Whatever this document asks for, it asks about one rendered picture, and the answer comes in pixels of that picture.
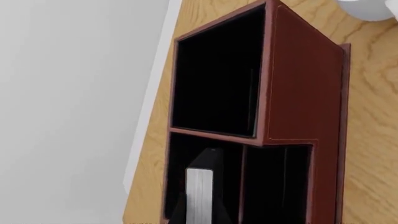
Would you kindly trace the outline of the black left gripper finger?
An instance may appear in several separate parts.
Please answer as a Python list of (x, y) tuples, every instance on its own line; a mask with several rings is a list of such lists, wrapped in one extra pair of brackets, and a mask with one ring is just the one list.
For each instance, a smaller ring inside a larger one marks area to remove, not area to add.
[(207, 148), (185, 169), (172, 224), (233, 224), (223, 203), (223, 150)]

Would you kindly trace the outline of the red-brown desk caddy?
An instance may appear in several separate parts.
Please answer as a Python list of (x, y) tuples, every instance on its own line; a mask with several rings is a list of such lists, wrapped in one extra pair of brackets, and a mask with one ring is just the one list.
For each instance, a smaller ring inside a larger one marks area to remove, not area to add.
[(340, 224), (350, 44), (281, 0), (174, 42), (161, 224), (185, 224), (186, 169), (224, 150), (220, 224)]

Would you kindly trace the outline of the white mug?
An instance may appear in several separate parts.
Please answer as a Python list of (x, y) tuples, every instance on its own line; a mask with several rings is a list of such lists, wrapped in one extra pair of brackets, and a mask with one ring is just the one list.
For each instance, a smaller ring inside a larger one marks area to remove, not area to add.
[(335, 0), (350, 16), (367, 22), (394, 18), (398, 21), (398, 0)]

